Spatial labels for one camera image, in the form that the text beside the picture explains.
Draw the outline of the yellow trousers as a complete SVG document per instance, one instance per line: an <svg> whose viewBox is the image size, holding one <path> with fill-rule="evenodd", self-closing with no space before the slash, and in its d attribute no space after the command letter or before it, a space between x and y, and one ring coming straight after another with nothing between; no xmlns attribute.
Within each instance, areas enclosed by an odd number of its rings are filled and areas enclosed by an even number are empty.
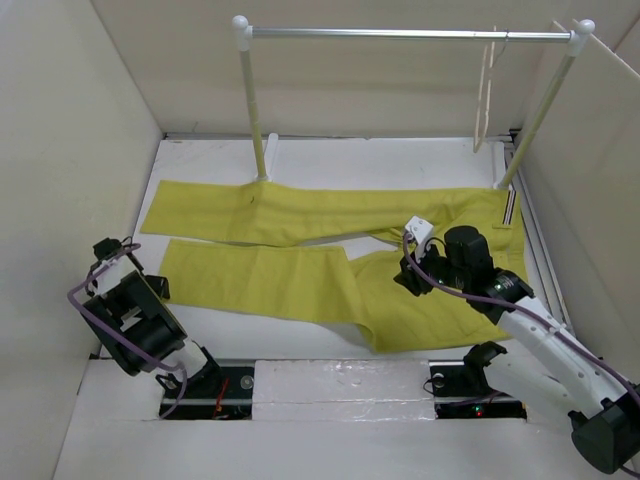
<svg viewBox="0 0 640 480"><path fill-rule="evenodd" d="M394 280L412 217L437 236L470 225L497 266L526 272L511 190L305 190L163 181L141 225L170 242L160 273L179 305L309 323L353 324L378 353L499 341L505 333L443 292Z"/></svg>

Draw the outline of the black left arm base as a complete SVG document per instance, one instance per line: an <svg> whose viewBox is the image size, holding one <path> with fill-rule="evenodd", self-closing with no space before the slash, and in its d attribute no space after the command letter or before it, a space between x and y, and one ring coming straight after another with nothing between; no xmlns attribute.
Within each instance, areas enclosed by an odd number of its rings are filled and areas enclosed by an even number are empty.
<svg viewBox="0 0 640 480"><path fill-rule="evenodd" d="M177 401L178 378L157 375L164 392L159 415L166 420L250 420L252 417L255 365L222 364L222 377L213 387L189 387Z"/></svg>

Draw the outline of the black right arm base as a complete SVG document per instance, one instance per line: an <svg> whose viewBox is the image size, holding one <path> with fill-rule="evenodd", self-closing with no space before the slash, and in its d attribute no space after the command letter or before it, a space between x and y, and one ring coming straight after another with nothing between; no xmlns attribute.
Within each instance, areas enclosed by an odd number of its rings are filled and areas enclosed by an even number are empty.
<svg viewBox="0 0 640 480"><path fill-rule="evenodd" d="M462 360L430 360L423 390L434 400L437 420L527 419L524 404L492 388L484 373L507 353L495 342L476 345Z"/></svg>

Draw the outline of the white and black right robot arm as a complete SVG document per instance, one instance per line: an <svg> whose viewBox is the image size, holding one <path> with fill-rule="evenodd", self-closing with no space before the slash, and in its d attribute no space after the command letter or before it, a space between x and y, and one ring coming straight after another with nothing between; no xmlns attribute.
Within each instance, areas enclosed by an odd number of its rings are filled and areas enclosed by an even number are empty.
<svg viewBox="0 0 640 480"><path fill-rule="evenodd" d="M507 394L571 429L581 457L603 474L627 472L639 454L639 386L591 353L557 321L516 273L495 266L487 239L473 226L442 239L413 217L402 235L394 280L415 296L434 290L465 300L543 367L521 365L504 346L486 341L463 358L462 381L473 393Z"/></svg>

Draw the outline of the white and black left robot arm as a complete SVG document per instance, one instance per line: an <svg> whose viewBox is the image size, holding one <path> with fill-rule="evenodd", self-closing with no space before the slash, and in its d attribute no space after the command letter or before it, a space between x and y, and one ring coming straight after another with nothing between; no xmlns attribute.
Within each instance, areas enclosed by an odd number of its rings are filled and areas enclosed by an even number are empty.
<svg viewBox="0 0 640 480"><path fill-rule="evenodd" d="M93 246L81 315L127 374L155 373L172 398L216 394L224 384L221 367L167 308L168 279L146 274L136 248L113 238Z"/></svg>

